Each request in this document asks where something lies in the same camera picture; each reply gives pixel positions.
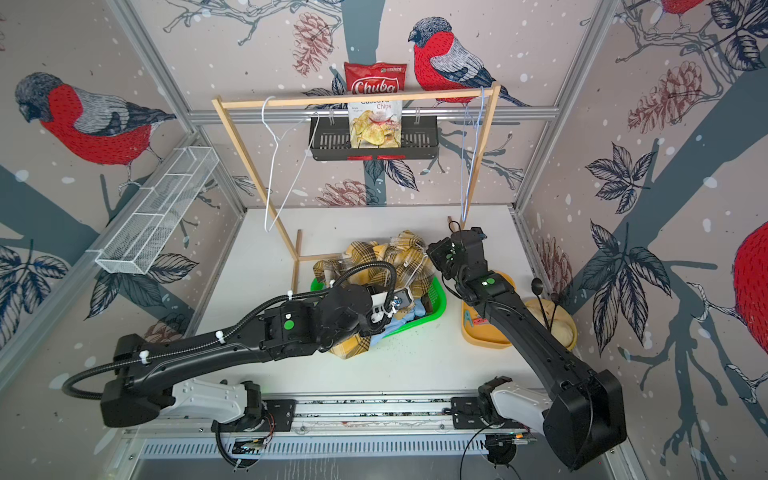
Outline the light blue shirt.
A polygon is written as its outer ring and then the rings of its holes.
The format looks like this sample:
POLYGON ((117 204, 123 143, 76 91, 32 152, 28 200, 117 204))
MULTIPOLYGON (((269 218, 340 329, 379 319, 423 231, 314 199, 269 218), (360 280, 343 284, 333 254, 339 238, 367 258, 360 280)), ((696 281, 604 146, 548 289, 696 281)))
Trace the light blue shirt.
POLYGON ((370 338, 370 346, 375 347, 384 338, 395 335, 401 331, 405 331, 422 323, 422 320, 427 316, 427 309, 423 305, 421 300, 416 300, 411 306, 406 309, 399 310, 395 313, 391 322, 385 327, 382 333, 373 335, 370 338))

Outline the white blue wire hanger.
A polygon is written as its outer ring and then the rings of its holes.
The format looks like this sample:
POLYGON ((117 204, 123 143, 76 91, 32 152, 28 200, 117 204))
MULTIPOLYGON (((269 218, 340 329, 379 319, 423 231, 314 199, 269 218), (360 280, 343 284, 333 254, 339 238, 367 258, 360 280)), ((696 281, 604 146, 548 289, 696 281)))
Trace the white blue wire hanger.
POLYGON ((464 187, 464 191, 461 197, 461 215, 460 220, 462 224, 465 224, 468 218, 469 208, 470 208, 470 200, 469 200, 469 193, 470 193, 470 187, 471 187, 471 181, 473 178, 473 171, 475 167, 475 162, 477 158, 477 149, 479 146, 479 137, 480 137, 480 127, 483 121, 484 113, 485 113, 485 99, 486 96, 484 95, 485 88, 481 87, 481 95, 478 97, 480 101, 480 106, 478 108, 478 113, 472 117, 472 128, 474 133, 474 143, 472 145, 472 149, 470 150, 470 156, 469 156, 469 164, 467 167, 467 178, 466 178, 466 185, 464 187))

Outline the green plastic mesh basket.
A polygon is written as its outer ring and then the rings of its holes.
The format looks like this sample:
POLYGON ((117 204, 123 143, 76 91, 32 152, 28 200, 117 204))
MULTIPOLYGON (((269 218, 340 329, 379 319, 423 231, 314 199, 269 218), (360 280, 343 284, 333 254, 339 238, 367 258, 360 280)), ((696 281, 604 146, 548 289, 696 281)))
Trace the green plastic mesh basket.
MULTIPOLYGON (((439 319, 443 315, 446 309, 445 291, 443 287, 440 285, 440 282, 436 278, 432 279, 426 294, 424 294, 422 297, 418 299, 416 299, 415 297, 413 298, 414 298, 413 303, 416 300, 421 300, 423 302, 423 305, 427 309, 427 316, 422 320, 422 323, 420 325, 439 319)), ((310 308, 310 312, 308 313, 308 319, 310 320, 310 330, 315 335, 316 337, 315 342, 318 345, 323 344, 322 339, 325 339, 326 343, 327 343, 327 340, 330 340, 331 341, 330 346, 336 346, 340 344, 342 341, 350 339, 355 336, 366 338, 366 336, 360 336, 357 333, 358 324, 356 324, 354 328, 349 331, 340 330, 339 328, 331 324, 328 324, 328 325, 323 324, 322 318, 321 318, 322 312, 320 311, 318 305, 319 303, 316 302, 310 308)))

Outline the yellow plaid shirt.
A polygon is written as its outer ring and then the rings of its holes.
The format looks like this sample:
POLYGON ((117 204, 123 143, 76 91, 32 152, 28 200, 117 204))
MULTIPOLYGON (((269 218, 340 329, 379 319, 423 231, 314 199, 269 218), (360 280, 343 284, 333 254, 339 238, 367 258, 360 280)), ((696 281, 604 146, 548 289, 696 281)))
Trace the yellow plaid shirt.
MULTIPOLYGON (((375 293, 386 292, 387 287, 394 284, 395 291, 408 288, 416 299, 427 293, 436 272, 427 256, 425 241, 404 230, 387 242, 354 241, 338 258, 317 261, 313 266, 312 288, 328 287, 359 265, 364 269, 352 274, 349 283, 365 286, 375 293)), ((355 336, 333 347, 331 353, 346 360, 371 348, 369 336, 355 336)))

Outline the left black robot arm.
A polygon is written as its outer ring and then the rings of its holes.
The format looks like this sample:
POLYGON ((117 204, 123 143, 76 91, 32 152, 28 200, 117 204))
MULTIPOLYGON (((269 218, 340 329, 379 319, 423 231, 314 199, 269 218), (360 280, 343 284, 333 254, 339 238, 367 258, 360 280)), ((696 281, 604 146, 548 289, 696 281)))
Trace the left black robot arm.
POLYGON ((99 403, 106 426, 136 426, 170 410, 188 380, 230 367, 327 352, 382 332, 395 312, 397 273, 385 261, 351 268, 332 286, 269 299, 235 325, 152 344, 122 337, 112 362, 69 377, 62 392, 99 403))

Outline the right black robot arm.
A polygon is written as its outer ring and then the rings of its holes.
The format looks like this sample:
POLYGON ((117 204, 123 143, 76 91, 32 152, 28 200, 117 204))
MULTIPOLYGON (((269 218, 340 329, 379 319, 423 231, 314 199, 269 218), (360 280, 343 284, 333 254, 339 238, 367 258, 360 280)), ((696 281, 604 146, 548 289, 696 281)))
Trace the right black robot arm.
POLYGON ((431 243, 427 255, 458 296, 501 331, 532 368, 550 398, 542 425, 553 453, 571 471, 627 438, 622 386, 567 350, 533 316, 515 288, 488 268, 479 227, 431 243))

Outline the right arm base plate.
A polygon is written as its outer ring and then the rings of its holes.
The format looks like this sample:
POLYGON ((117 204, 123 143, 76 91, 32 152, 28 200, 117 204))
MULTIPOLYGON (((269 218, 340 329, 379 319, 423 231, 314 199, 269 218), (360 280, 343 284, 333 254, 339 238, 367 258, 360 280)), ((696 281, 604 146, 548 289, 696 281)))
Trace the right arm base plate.
POLYGON ((498 423, 491 401, 484 397, 452 397, 447 413, 455 430, 479 430, 498 423))

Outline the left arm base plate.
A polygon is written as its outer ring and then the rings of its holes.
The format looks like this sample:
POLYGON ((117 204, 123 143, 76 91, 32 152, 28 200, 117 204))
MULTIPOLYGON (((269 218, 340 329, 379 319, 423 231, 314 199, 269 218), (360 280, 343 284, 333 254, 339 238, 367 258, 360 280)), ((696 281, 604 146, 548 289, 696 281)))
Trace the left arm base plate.
POLYGON ((292 428, 297 401, 293 399, 264 400, 257 413, 246 413, 243 417, 226 424, 214 421, 221 433, 284 433, 292 428))

